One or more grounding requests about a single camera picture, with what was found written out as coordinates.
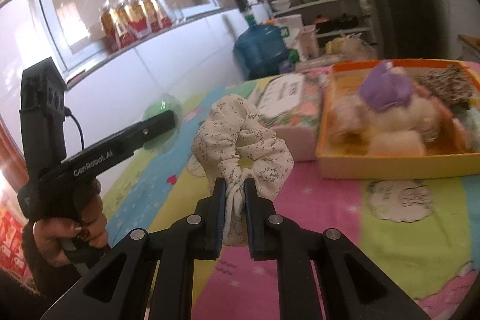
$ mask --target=scrunchie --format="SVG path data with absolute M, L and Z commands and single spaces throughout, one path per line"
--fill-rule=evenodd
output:
M 213 191 L 215 180 L 227 182 L 223 244 L 247 245 L 243 183 L 253 178 L 258 195 L 275 199 L 293 167 L 285 141 L 258 123 L 260 112 L 246 99 L 227 95 L 212 105 L 198 129 L 191 150 L 205 169 Z M 240 157 L 253 161 L 251 169 L 239 166 Z

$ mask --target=orange box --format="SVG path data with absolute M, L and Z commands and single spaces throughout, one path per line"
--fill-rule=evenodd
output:
M 469 75 L 474 87 L 472 102 L 480 102 L 480 82 L 477 74 L 463 62 L 455 60 L 400 59 L 391 60 L 395 67 L 404 67 L 407 74 L 415 76 L 432 69 L 446 68 L 456 64 Z M 426 179 L 447 178 L 480 174 L 480 153 L 455 153 L 448 146 L 427 144 L 427 156 L 419 157 L 374 157 L 366 155 L 368 143 L 342 144 L 341 148 L 330 144 L 329 114 L 336 95 L 357 91 L 366 75 L 380 61 L 339 63 L 332 66 L 330 84 L 317 141 L 316 156 L 324 178 L 343 179 Z

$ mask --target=black cable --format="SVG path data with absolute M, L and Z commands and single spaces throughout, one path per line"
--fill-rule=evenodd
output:
M 82 132 L 82 127 L 80 126 L 80 123 L 75 118 L 75 116 L 71 113 L 71 110 L 68 107 L 64 108 L 64 112 L 66 117 L 71 117 L 71 119 L 77 124 L 78 132 L 80 133 L 80 142 L 82 143 L 82 150 L 84 150 L 85 142 L 83 141 L 83 132 Z

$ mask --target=shelf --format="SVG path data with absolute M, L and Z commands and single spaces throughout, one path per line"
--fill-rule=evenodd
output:
M 316 1 L 316 2 L 304 3 L 304 4 L 300 4 L 298 6 L 290 7 L 289 9 L 284 10 L 284 11 L 276 11 L 276 12 L 273 13 L 273 15 L 274 16 L 280 16 L 282 14 L 287 14 L 287 13 L 290 13 L 292 11 L 301 10 L 303 8 L 306 8 L 306 7 L 315 6 L 317 4 L 339 2 L 339 1 L 346 1 L 346 0 L 321 0 L 321 1 Z
M 345 29 L 343 31 L 330 31 L 327 33 L 315 34 L 315 37 L 318 39 L 322 39 L 324 37 L 340 36 L 342 34 L 363 33 L 365 31 L 370 31 L 370 30 L 371 28 L 369 27 Z

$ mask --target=orange curtain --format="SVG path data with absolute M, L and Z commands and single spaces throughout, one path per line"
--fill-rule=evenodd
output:
M 10 186 L 18 191 L 28 181 L 25 160 L 0 118 L 0 170 Z

